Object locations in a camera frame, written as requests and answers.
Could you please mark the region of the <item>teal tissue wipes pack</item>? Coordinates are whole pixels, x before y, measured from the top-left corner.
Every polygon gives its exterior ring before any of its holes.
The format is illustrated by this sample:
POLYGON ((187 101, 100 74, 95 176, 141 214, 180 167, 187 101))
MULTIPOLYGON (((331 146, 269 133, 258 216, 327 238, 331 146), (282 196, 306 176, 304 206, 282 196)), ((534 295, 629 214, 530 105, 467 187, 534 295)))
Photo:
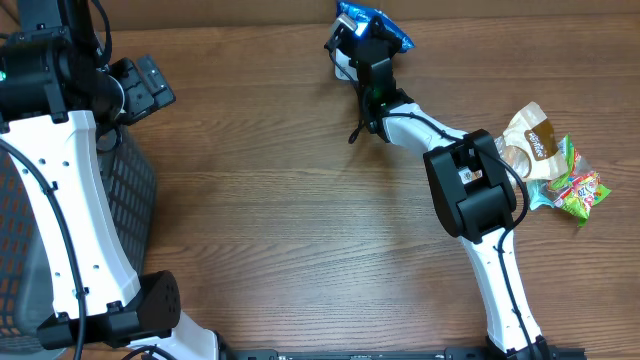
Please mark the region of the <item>teal tissue wipes pack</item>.
POLYGON ((532 180, 527 183, 527 191, 529 195, 529 209, 535 211, 541 206, 554 208, 554 202, 544 195, 544 189, 547 187, 547 180, 532 180))

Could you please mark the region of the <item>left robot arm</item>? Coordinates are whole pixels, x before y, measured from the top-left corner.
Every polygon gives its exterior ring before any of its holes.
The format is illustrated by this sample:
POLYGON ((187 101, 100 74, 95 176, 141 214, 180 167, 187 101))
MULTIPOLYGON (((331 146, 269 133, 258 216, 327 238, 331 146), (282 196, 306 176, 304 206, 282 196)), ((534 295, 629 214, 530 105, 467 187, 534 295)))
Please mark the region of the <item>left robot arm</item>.
POLYGON ((175 95, 150 57, 112 60, 112 38, 91 18, 101 8, 22 1, 20 28, 1 48, 1 147, 28 194, 53 286, 36 335, 47 350, 76 354, 103 343, 133 356, 217 359, 218 336, 182 310, 174 275, 139 275, 117 234, 98 141, 175 95))

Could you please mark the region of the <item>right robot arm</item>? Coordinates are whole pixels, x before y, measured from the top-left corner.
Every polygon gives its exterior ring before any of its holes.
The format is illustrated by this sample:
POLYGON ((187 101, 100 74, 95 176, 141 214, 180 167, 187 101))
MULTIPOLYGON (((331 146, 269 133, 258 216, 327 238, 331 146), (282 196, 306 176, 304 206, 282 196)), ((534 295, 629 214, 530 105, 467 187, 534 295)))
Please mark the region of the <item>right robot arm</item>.
POLYGON ((402 42, 373 17, 364 29, 347 14, 335 20, 325 45, 352 83, 359 101, 358 127, 424 160, 437 218, 464 246, 487 315, 492 359, 549 359, 553 352, 528 306, 514 251, 516 226, 526 212, 514 191, 524 184, 500 157, 484 129, 466 133, 424 113, 393 75, 402 42))

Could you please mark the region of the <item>green Haribo candy bag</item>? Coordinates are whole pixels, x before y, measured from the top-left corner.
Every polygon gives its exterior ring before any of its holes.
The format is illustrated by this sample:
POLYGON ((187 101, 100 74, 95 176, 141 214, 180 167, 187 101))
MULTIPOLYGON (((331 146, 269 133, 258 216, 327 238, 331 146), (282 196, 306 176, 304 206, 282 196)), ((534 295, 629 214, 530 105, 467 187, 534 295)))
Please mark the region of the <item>green Haribo candy bag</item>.
POLYGON ((558 144, 568 170, 549 182, 547 197, 554 206, 578 219, 578 226, 587 224, 592 208, 603 201, 611 190, 602 182, 600 173, 575 148, 571 135, 558 144))

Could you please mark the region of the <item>blue snack wrapper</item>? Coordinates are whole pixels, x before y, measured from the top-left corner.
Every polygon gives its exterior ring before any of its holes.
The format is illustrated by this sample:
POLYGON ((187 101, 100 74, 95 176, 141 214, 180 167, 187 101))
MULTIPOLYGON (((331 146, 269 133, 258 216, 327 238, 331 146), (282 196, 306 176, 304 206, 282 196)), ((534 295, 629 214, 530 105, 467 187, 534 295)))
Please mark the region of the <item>blue snack wrapper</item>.
POLYGON ((336 15, 346 14, 356 23, 355 35, 361 37, 368 27, 369 22, 375 17, 379 16, 387 30, 392 32, 396 37, 402 41, 400 53, 406 53, 415 47, 411 38, 400 29, 400 27, 391 20, 384 12, 379 9, 368 7, 361 4, 356 4, 348 1, 336 2, 336 15))

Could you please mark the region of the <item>beige brown snack bag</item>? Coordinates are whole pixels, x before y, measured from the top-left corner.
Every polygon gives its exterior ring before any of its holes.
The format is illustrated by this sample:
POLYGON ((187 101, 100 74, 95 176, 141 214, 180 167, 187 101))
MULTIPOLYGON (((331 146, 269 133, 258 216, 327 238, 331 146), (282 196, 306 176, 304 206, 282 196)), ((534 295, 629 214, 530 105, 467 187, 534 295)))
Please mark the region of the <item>beige brown snack bag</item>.
POLYGON ((553 125, 535 102, 519 110, 494 142, 523 182, 554 180, 568 171, 553 125))

